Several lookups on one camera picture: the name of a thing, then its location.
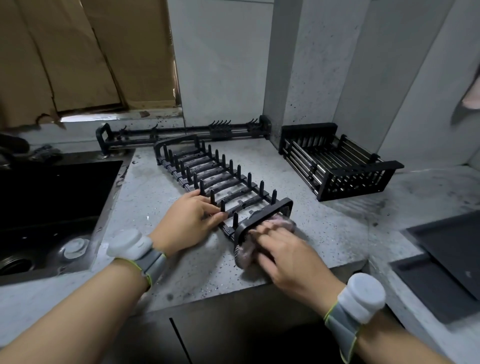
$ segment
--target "sink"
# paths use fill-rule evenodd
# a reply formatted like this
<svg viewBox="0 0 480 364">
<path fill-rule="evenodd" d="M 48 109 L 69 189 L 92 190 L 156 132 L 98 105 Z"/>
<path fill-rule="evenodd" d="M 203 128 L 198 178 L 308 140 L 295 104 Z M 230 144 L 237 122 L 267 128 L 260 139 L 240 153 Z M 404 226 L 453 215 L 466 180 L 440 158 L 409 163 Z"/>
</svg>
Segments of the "sink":
<svg viewBox="0 0 480 364">
<path fill-rule="evenodd" d="M 0 170 L 0 285 L 87 270 L 132 153 Z"/>
</svg>

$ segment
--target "countertop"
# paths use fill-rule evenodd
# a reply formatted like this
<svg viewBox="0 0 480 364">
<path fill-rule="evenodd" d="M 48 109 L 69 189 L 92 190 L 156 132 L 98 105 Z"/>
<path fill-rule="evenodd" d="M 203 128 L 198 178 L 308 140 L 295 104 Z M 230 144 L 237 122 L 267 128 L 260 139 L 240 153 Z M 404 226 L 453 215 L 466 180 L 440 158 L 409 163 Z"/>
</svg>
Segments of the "countertop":
<svg viewBox="0 0 480 364">
<path fill-rule="evenodd" d="M 319 203 L 303 180 L 269 141 L 244 139 L 212 143 L 243 174 L 277 189 L 278 198 L 294 201 L 291 218 L 300 236 L 336 269 L 357 270 L 368 262 L 371 274 L 387 291 L 387 304 L 412 333 L 447 354 L 455 363 L 472 363 L 480 344 L 480 315 L 451 325 L 438 322 L 393 273 L 389 262 L 421 252 L 402 230 L 480 209 L 480 172 L 466 166 L 397 173 L 379 194 Z M 113 233 L 136 227 L 149 233 L 183 190 L 162 166 L 152 147 L 136 149 L 105 227 L 92 268 L 0 287 L 0 346 L 6 345 L 54 305 L 106 266 L 106 243 Z M 151 312 L 268 282 L 258 268 L 242 271 L 233 262 L 233 244 L 220 231 L 173 257 L 138 313 Z"/>
</svg>

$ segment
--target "black rack with hooks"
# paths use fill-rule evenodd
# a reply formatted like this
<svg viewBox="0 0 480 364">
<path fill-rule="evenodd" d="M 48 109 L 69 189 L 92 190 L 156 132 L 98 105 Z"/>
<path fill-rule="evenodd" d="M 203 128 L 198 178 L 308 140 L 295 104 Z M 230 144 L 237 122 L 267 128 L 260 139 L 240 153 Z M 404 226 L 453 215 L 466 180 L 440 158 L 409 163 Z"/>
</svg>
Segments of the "black rack with hooks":
<svg viewBox="0 0 480 364">
<path fill-rule="evenodd" d="M 335 136 L 331 122 L 282 127 L 278 152 L 302 177 L 318 201 L 372 194 L 385 189 L 404 165 L 384 162 L 345 134 Z"/>
<path fill-rule="evenodd" d="M 168 148 L 169 145 L 185 140 L 193 140 L 194 148 L 177 154 Z M 264 181 L 261 181 L 259 185 L 252 182 L 251 173 L 248 173 L 247 176 L 243 175 L 240 164 L 235 169 L 232 159 L 227 163 L 225 154 L 220 157 L 218 149 L 213 152 L 212 146 L 210 144 L 206 146 L 205 141 L 200 140 L 198 135 L 190 134 L 159 141 L 155 143 L 154 151 L 157 164 L 163 165 L 170 171 L 185 190 L 200 189 L 201 195 L 210 197 L 211 204 L 220 207 L 221 211 L 228 212 L 228 218 L 233 218 L 233 224 L 228 226 L 226 223 L 221 223 L 220 228 L 235 245 L 241 245 L 248 230 L 269 217 L 277 213 L 290 216 L 293 207 L 292 200 L 289 198 L 277 200 L 276 190 L 270 194 L 264 189 Z M 220 200 L 216 199 L 217 193 L 238 185 L 243 186 Z M 254 192 L 256 196 L 245 201 L 241 200 L 242 196 L 250 192 Z M 234 200 L 237 200 L 238 204 L 226 210 L 226 204 Z M 266 201 L 268 205 L 255 211 L 250 217 L 239 221 L 240 211 L 262 200 Z"/>
<path fill-rule="evenodd" d="M 112 149 L 122 149 L 131 146 L 153 145 L 154 143 L 177 136 L 190 137 L 197 135 L 203 140 L 226 140 L 239 137 L 251 137 L 266 139 L 270 136 L 271 124 L 264 116 L 244 124 L 232 124 L 231 120 L 216 120 L 206 126 L 190 126 L 182 128 L 162 128 L 158 124 L 151 129 L 131 130 L 124 128 L 113 131 L 106 122 L 96 130 L 96 139 L 104 155 L 108 155 Z"/>
</svg>

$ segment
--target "speckled countertop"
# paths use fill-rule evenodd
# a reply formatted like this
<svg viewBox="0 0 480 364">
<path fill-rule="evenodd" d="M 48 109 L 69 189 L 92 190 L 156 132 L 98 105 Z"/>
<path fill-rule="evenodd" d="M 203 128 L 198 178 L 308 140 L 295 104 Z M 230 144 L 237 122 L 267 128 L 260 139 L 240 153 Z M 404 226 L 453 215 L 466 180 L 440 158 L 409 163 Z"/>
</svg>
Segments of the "speckled countertop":
<svg viewBox="0 0 480 364">
<path fill-rule="evenodd" d="M 299 234 L 330 268 L 359 269 L 367 260 L 384 284 L 387 303 L 404 326 L 456 363 L 472 363 L 480 344 L 480 315 L 445 326 L 438 322 L 390 269 L 388 262 L 420 250 L 401 233 L 405 228 L 480 209 L 480 172 L 469 167 L 398 173 L 383 193 L 319 203 L 302 179 L 264 139 L 212 143 L 242 165 L 265 189 L 294 201 Z M 117 230 L 149 233 L 183 190 L 152 147 L 138 148 L 112 210 L 105 237 L 90 271 L 0 287 L 0 346 L 32 325 L 111 259 L 106 242 Z M 259 269 L 243 272 L 232 259 L 233 244 L 220 231 L 171 259 L 154 288 L 142 299 L 150 312 L 239 291 L 267 282 Z"/>
</svg>

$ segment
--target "black tray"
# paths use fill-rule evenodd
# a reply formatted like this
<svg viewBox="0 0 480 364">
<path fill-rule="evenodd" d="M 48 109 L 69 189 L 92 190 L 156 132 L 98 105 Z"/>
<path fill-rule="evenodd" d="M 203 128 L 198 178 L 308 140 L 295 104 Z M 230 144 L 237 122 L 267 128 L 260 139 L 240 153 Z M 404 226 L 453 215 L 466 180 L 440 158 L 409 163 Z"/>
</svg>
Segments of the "black tray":
<svg viewBox="0 0 480 364">
<path fill-rule="evenodd" d="M 480 211 L 415 226 L 407 231 L 480 300 Z"/>
<path fill-rule="evenodd" d="M 193 140 L 196 133 L 203 140 L 226 140 L 231 138 L 264 137 L 270 136 L 272 125 L 263 115 L 258 119 L 252 119 L 244 124 L 231 124 L 228 120 L 217 120 L 207 126 L 191 126 L 183 128 L 158 128 L 130 130 L 125 126 L 118 131 L 112 131 L 110 125 L 105 123 L 96 130 L 96 139 L 104 155 L 108 155 L 111 149 L 128 148 L 135 145 L 153 145 L 154 143 L 188 134 Z"/>
<path fill-rule="evenodd" d="M 440 322 L 448 324 L 480 311 L 480 302 L 428 254 L 390 265 Z"/>
<path fill-rule="evenodd" d="M 335 136 L 331 122 L 282 127 L 278 152 L 303 178 L 318 201 L 372 194 L 385 189 L 404 165 L 384 162 L 346 135 Z"/>
<path fill-rule="evenodd" d="M 169 145 L 182 143 L 184 141 L 194 142 L 194 148 L 173 154 Z M 245 234 L 249 229 L 267 220 L 276 213 L 281 213 L 287 217 L 290 216 L 293 207 L 293 201 L 289 198 L 277 200 L 276 190 L 270 195 L 264 190 L 264 182 L 260 185 L 252 182 L 252 174 L 244 176 L 241 173 L 241 166 L 233 168 L 233 160 L 227 163 L 225 154 L 220 157 L 218 150 L 212 152 L 211 145 L 205 147 L 205 141 L 201 141 L 197 135 L 190 134 L 182 137 L 171 138 L 160 141 L 154 145 L 155 156 L 158 165 L 163 165 L 169 170 L 177 181 L 187 191 L 200 189 L 200 194 L 210 197 L 210 203 L 219 206 L 221 211 L 225 211 L 225 204 L 237 200 L 239 203 L 235 207 L 227 210 L 228 217 L 233 217 L 233 225 L 230 227 L 225 223 L 220 224 L 220 228 L 225 235 L 232 240 L 235 245 L 242 244 L 245 240 Z M 238 186 L 243 187 L 217 201 L 216 194 L 227 188 Z M 242 196 L 254 192 L 256 196 L 242 201 Z M 255 211 L 249 218 L 239 222 L 238 213 L 261 201 L 266 201 L 268 205 Z"/>
</svg>

